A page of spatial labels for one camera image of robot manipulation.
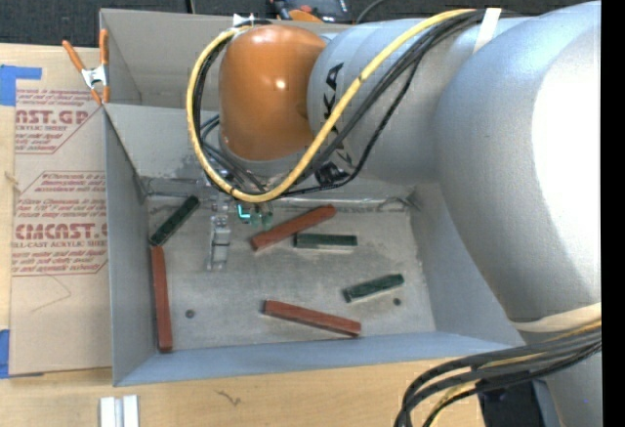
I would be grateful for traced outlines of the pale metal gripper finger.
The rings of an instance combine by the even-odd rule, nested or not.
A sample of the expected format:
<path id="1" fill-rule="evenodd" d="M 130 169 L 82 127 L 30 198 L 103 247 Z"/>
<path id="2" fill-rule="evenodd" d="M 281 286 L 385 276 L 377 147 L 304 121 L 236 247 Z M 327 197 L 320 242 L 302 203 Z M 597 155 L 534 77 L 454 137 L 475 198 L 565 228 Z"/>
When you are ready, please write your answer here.
<path id="1" fill-rule="evenodd" d="M 217 269 L 222 270 L 229 257 L 231 228 L 229 218 L 221 216 L 217 219 Z"/>
<path id="2" fill-rule="evenodd" d="M 208 247 L 207 253 L 204 259 L 204 268 L 206 271 L 212 271 L 217 258 L 218 252 L 218 232 L 219 232 L 219 224 L 218 218 L 216 215 L 213 215 L 210 219 L 210 227 L 208 234 Z"/>

